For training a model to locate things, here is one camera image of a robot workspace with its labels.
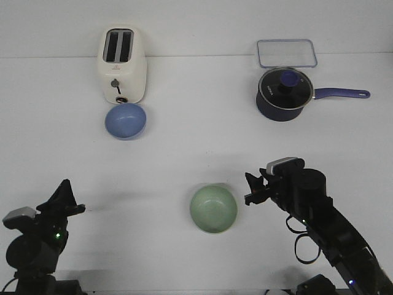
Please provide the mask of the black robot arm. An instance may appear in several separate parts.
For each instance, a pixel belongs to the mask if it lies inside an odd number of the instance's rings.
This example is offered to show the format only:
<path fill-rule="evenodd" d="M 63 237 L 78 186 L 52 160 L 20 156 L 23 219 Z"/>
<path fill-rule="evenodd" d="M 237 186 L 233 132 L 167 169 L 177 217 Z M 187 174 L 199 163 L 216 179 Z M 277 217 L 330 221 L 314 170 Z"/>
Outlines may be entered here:
<path fill-rule="evenodd" d="M 64 179 L 46 202 L 35 209 L 18 208 L 3 218 L 6 228 L 21 232 L 6 251 L 8 265 L 16 270 L 17 286 L 10 294 L 84 294 L 78 280 L 53 276 L 68 242 L 68 218 L 84 211 L 85 205 L 76 203 L 70 180 Z"/>
<path fill-rule="evenodd" d="M 300 156 L 261 163 L 198 155 L 75 175 L 87 209 L 71 223 L 63 273 L 89 291 L 277 288 L 341 271 L 374 284 L 377 262 L 354 223 L 376 207 L 350 191 L 337 199 L 344 217 L 326 193 L 360 169 L 326 180 Z"/>

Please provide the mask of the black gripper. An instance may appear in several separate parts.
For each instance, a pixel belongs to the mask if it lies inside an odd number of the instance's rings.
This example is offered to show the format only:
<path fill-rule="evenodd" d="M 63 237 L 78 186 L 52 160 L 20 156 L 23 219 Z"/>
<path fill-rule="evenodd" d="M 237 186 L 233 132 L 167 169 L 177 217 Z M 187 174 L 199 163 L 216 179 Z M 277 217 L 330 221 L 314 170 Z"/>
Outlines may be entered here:
<path fill-rule="evenodd" d="M 297 167 L 279 171 L 277 175 L 268 175 L 268 188 L 264 185 L 264 177 L 256 177 L 250 173 L 245 173 L 246 181 L 251 193 L 244 196 L 246 205 L 265 202 L 269 198 L 274 201 L 280 209 L 291 213 L 293 210 L 293 184 L 292 177 L 301 172 L 305 167 L 305 161 L 300 159 Z"/>
<path fill-rule="evenodd" d="M 68 217 L 85 212 L 85 204 L 77 204 L 70 180 L 64 179 L 44 203 L 38 205 L 36 210 L 22 207 L 22 222 L 19 231 L 39 237 L 49 247 L 61 254 L 68 241 Z"/>

